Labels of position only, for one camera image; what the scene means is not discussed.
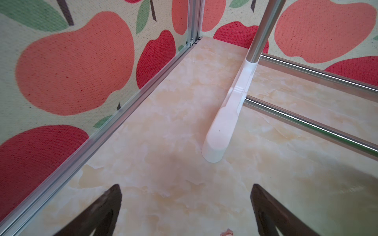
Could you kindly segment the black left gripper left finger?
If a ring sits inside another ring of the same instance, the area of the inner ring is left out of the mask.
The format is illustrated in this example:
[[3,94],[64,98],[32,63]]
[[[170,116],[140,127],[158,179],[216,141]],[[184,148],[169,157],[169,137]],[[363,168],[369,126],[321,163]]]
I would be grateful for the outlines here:
[[118,184],[105,191],[56,236],[112,236],[121,209],[122,193]]

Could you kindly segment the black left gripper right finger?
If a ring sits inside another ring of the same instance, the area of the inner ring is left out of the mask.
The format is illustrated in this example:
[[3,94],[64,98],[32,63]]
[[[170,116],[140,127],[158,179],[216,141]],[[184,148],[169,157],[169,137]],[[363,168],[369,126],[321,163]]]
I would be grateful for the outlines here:
[[318,235],[260,185],[253,185],[250,199],[261,236]]

